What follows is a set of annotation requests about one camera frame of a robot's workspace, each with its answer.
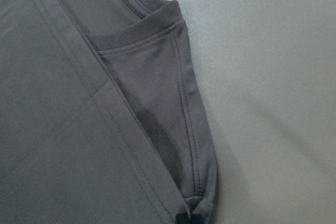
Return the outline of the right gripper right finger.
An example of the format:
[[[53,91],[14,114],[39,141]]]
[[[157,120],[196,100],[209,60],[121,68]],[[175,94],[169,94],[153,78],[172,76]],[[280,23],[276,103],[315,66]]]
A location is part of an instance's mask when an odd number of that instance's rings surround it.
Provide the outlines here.
[[[202,215],[191,215],[191,224],[204,224],[204,218]]]

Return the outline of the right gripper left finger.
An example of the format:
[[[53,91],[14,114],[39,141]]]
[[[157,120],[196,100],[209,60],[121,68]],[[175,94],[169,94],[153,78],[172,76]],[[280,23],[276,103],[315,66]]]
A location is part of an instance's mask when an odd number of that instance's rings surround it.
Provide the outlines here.
[[[189,224],[190,223],[190,219],[187,213],[181,213],[181,214],[177,214],[175,216],[175,223],[176,224]]]

